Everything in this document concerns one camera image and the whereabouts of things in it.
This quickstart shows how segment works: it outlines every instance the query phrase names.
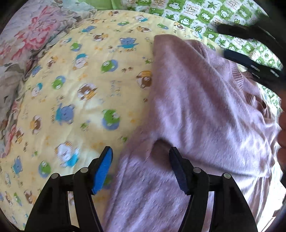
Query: green and white checkered fabric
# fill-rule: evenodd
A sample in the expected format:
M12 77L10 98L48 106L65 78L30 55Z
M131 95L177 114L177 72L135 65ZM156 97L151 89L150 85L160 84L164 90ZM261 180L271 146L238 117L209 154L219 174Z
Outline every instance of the green and white checkered fabric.
M208 37L220 47L245 54L259 64L277 69L282 67L279 59L260 42L214 32L220 23L253 24L260 14L265 14L253 0L122 0L122 5L127 10L156 14L177 21L201 36ZM268 103L281 110L278 96L268 89L266 92L269 95Z

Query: yellow bed sheet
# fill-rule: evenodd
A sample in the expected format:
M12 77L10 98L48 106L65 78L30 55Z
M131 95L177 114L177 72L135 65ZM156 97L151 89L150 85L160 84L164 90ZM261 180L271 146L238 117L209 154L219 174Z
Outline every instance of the yellow bed sheet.
M0 163L0 207L23 229L49 176L75 173L111 146L104 188L93 197L100 220L126 140L148 112L154 36L217 44L183 25L133 11L98 11L40 60L26 82L9 155ZM72 223L77 225L72 193Z

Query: mauve knit garment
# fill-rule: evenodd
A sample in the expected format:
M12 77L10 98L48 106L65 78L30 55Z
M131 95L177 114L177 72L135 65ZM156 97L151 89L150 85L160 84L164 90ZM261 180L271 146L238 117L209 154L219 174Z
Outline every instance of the mauve knit garment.
M209 174L231 173L257 222L279 127L251 74L195 40L157 35L153 50L149 113L121 154L104 231L178 231L189 196L171 169L171 146ZM203 231L211 214L208 204Z

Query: ribbed hem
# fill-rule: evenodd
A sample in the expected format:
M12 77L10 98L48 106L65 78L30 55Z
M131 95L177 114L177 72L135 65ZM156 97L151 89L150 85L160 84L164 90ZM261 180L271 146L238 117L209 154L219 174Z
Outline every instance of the ribbed hem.
M243 77L241 75L241 72L237 68L237 64L234 62L230 62L230 66L231 66L231 72L232 72L232 75L233 75L233 78L236 84L241 90L243 90Z

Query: silver screw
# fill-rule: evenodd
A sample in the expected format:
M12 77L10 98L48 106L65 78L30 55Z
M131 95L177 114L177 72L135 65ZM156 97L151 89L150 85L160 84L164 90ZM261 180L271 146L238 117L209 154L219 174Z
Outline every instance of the silver screw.
M53 173L53 174L51 175L51 178L52 178L52 179L57 179L58 176L59 176L59 174Z
M198 168L198 167L195 167L195 168L193 169L193 171L194 171L195 173L200 173L202 170L201 170L200 168Z
M230 175L229 173L225 173L225 174L223 174L223 176L224 176L225 178L227 178L227 179L230 179L230 178L231 178L231 175Z
M86 173L88 172L88 168L87 167L83 167L81 170L80 170L81 173Z

